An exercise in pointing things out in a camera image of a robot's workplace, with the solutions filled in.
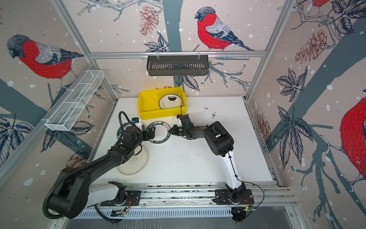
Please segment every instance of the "bird wing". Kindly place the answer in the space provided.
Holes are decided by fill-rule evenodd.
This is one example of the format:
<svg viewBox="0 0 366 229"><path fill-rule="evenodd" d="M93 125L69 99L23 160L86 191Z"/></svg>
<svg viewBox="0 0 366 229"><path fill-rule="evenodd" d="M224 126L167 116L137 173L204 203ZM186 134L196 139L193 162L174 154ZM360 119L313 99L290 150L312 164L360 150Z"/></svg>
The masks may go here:
<svg viewBox="0 0 366 229"><path fill-rule="evenodd" d="M58 64L61 59L60 48L55 45L44 45L36 42L36 45L40 51L36 57L36 62L40 64L54 65Z"/></svg>
<svg viewBox="0 0 366 229"><path fill-rule="evenodd" d="M205 29L211 36L220 40L224 40L224 38L231 32L230 27L225 25L219 17L216 17L216 21L213 25L206 26Z"/></svg>

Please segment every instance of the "red bird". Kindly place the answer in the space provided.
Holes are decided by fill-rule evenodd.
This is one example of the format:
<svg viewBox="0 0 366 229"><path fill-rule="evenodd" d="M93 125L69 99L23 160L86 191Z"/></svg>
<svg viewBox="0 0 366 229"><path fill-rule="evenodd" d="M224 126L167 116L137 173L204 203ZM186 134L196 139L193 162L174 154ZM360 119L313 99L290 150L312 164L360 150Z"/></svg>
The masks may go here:
<svg viewBox="0 0 366 229"><path fill-rule="evenodd" d="M48 78L60 79L68 72L72 72L73 62L84 55L77 52L70 52L54 45L44 45L17 34L8 40L8 49L11 57L19 57L35 74Z"/></svg>
<svg viewBox="0 0 366 229"><path fill-rule="evenodd" d="M352 164L357 168L360 175L354 180L349 181L345 175L339 174L351 186L349 192L354 192L353 185L357 181L366 180L366 97L362 98L353 108L351 108L342 118L341 126L342 147L334 147L328 143L328 147L337 149L348 157Z"/></svg>
<svg viewBox="0 0 366 229"><path fill-rule="evenodd" d="M202 7L194 19L198 19L198 37L208 46L208 50L212 48L224 50L226 47L239 46L253 51L234 35L229 26L220 21L212 7Z"/></svg>

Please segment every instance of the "cable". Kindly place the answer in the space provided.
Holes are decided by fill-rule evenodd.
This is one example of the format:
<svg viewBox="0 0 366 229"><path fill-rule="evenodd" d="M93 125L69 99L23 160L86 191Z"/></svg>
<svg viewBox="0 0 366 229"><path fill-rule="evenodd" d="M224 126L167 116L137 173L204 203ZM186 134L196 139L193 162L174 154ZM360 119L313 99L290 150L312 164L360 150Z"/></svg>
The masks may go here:
<svg viewBox="0 0 366 229"><path fill-rule="evenodd" d="M71 171L70 173L66 174L63 178L61 178L57 183L55 183L53 185L53 187L50 189L50 191L47 193L44 201L43 201L43 207L42 207L42 210L43 210L43 214L49 218L49 219L58 219L58 218L61 218L61 217L64 217L64 215L62 214L59 214L59 215L54 215L54 214L51 214L49 211L48 211L48 203L50 201L50 199L52 198L53 196L53 191L62 183L64 182L67 178L73 176L74 174L78 173L78 172L81 172L81 171L84 171L92 166L94 166L95 164L98 164L99 162L101 161L104 161L105 159L107 159L109 157L109 154L106 154L104 155L103 157L101 158L98 158L97 160L95 161L92 161L90 162L89 164L86 164L84 166L81 166L73 171Z"/></svg>
<svg viewBox="0 0 366 229"><path fill-rule="evenodd" d="M102 214L102 212L100 212L100 210L97 207L97 204L94 205L95 210L97 211L98 215L100 215L100 217L102 217L103 219L107 220L108 222L112 223L112 224L118 224L119 222L121 222L123 219L110 219L108 217L106 217L105 215Z"/></svg>

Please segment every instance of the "metal frame bar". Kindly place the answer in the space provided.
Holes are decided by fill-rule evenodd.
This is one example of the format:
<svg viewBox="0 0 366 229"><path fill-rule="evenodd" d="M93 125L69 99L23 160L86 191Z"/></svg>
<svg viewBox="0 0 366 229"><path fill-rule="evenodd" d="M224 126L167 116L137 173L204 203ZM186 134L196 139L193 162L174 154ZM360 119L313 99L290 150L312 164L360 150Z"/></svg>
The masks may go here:
<svg viewBox="0 0 366 229"><path fill-rule="evenodd" d="M264 69L266 68L266 65L269 61L269 58L271 57L273 50L276 47L277 41L281 36L282 30L285 27L285 24L287 22L288 17L290 16L290 13L291 13L291 10L292 10L294 4L295 4L295 0L286 0L286 2L283 5L281 14L277 20L276 26L272 32L271 38L269 39L269 42L266 47L267 55L261 59L259 65L258 65L258 68L255 71L255 75L254 75L254 77L250 83L250 86L248 88L248 91L247 91L246 101L250 100L255 88L258 85L261 75L263 74Z"/></svg>
<svg viewBox="0 0 366 229"><path fill-rule="evenodd" d="M266 51L195 51L195 52L159 52L159 56L208 55L208 57L265 57ZM157 56L157 52L92 52L93 60L100 59L141 59L148 56Z"/></svg>
<svg viewBox="0 0 366 229"><path fill-rule="evenodd" d="M259 142L259 145L262 149L262 152L263 152L263 155L264 155L264 158L267 162L267 165L268 165L268 168L269 168L269 171L273 173L274 177L275 177L275 180L277 181L278 185L279 186L282 186L283 185L283 182L281 181L281 178L280 176L278 175L278 172L277 172L277 169L273 163L273 160L271 158L271 156L269 155L269 151L268 151L268 148L267 148L267 145L265 143L265 140L263 138L263 135L262 133L259 131L259 126L258 126L258 123L255 119L255 116L254 116L254 112L253 112L253 109L251 108L250 104L246 101L244 101L244 104L245 104L245 107L247 108L247 111L248 111L248 114L249 114L249 118L253 124L253 127L254 127L254 132L257 136L257 139L258 139L258 142Z"/></svg>
<svg viewBox="0 0 366 229"><path fill-rule="evenodd" d="M92 69L94 64L89 64L86 66L84 71ZM76 78L74 82L70 85L70 89L74 89L76 85L82 80L82 77ZM32 132L25 138L25 140L20 144L19 147L9 156L5 163L0 167L0 188L7 181L7 179L13 174L20 163L26 156L32 151L33 147L40 140L43 133L48 129L45 124L47 120L53 115L53 113L60 107L62 102L71 93L71 90L67 90L63 95L57 100L57 102L51 107L51 109L43 116L39 123L33 128Z"/></svg>

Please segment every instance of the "leaf illustration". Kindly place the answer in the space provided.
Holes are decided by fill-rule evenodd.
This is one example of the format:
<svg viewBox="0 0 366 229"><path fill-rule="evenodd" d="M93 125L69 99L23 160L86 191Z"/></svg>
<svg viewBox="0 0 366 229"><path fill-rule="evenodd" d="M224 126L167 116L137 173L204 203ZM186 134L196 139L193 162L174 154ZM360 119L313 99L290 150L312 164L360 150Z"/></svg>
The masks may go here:
<svg viewBox="0 0 366 229"><path fill-rule="evenodd" d="M302 82L304 81L304 78L305 78L305 73L303 73L299 76L299 78L296 80L296 86L297 87L301 86Z"/></svg>
<svg viewBox="0 0 366 229"><path fill-rule="evenodd" d="M43 140L43 149L41 152L48 150L57 139L57 130L48 129L45 139Z"/></svg>
<svg viewBox="0 0 366 229"><path fill-rule="evenodd" d="M293 86L289 86L289 87L285 87L280 94L283 95L289 95L291 94L294 90L296 90Z"/></svg>
<svg viewBox="0 0 366 229"><path fill-rule="evenodd" d="M183 76L181 76L181 75L175 75L175 76L173 76L173 78L174 78L174 83L176 85L178 85L178 86L182 85L182 83L183 83Z"/></svg>
<svg viewBox="0 0 366 229"><path fill-rule="evenodd" d="M280 122L274 129L274 137L282 138L288 132L288 126L289 124L287 122Z"/></svg>
<svg viewBox="0 0 366 229"><path fill-rule="evenodd" d="M278 83L280 83L282 86L291 86L291 82L288 79L287 76L281 76L280 78L276 79L278 81Z"/></svg>
<svg viewBox="0 0 366 229"><path fill-rule="evenodd" d="M16 128L23 133L30 133L33 130L32 126L25 122L18 122Z"/></svg>
<svg viewBox="0 0 366 229"><path fill-rule="evenodd" d="M9 150L10 150L10 137L9 135L5 135L2 138L0 138L0 158L2 163L4 163L5 160L8 158Z"/></svg>
<svg viewBox="0 0 366 229"><path fill-rule="evenodd" d="M313 141L313 133L311 132L309 125L302 118L295 118L294 123L296 130Z"/></svg>
<svg viewBox="0 0 366 229"><path fill-rule="evenodd" d="M301 141L301 137L299 132L295 128L291 128L290 130L290 139L291 139L291 148L292 151L295 153L299 162L301 162L302 153L303 153L303 145Z"/></svg>
<svg viewBox="0 0 366 229"><path fill-rule="evenodd" d="M69 131L57 131L57 137L59 138L60 142L65 146L75 146L78 145L76 141L75 134Z"/></svg>
<svg viewBox="0 0 366 229"><path fill-rule="evenodd" d="M295 86L296 74L291 69L288 69L288 79L290 80L291 85Z"/></svg>
<svg viewBox="0 0 366 229"><path fill-rule="evenodd" d="M197 90L197 91L200 91L197 81L191 75L186 75L184 77L184 83L189 88L194 89L194 90Z"/></svg>
<svg viewBox="0 0 366 229"><path fill-rule="evenodd" d="M160 47L164 47L164 40L163 40L163 37L161 35L159 36L158 43L159 43Z"/></svg>
<svg viewBox="0 0 366 229"><path fill-rule="evenodd" d="M290 158L290 141L289 132L287 132L280 141L280 155L283 169L285 169L285 166Z"/></svg>
<svg viewBox="0 0 366 229"><path fill-rule="evenodd" d="M287 113L287 111L280 106L277 106L277 109L278 109L278 113L280 114L281 119L285 122L289 122L290 116Z"/></svg>
<svg viewBox="0 0 366 229"><path fill-rule="evenodd" d="M94 125L92 125L86 121L77 121L72 126L70 132L75 135L82 135L82 134L86 134L93 127L94 127Z"/></svg>
<svg viewBox="0 0 366 229"><path fill-rule="evenodd" d="M22 133L13 129L10 134L11 148L16 149L23 140L24 136L22 135Z"/></svg>
<svg viewBox="0 0 366 229"><path fill-rule="evenodd" d="M295 101L295 99L297 98L297 95L298 95L297 90L294 90L294 91L291 93L291 96L290 96L290 100L289 100L289 102L293 102L293 101Z"/></svg>
<svg viewBox="0 0 366 229"><path fill-rule="evenodd" d="M343 13L345 6L346 6L346 3L343 0L332 1L332 7L336 14Z"/></svg>
<svg viewBox="0 0 366 229"><path fill-rule="evenodd" d="M347 15L353 19L366 17L366 1L358 1L348 10Z"/></svg>
<svg viewBox="0 0 366 229"><path fill-rule="evenodd" d="M338 22L337 22L337 28L338 31L342 34L351 34L354 33L353 29L352 29L352 23L349 17L342 17Z"/></svg>
<svg viewBox="0 0 366 229"><path fill-rule="evenodd" d="M9 126L10 126L9 121L6 120L5 118L0 117L0 130L6 129Z"/></svg>

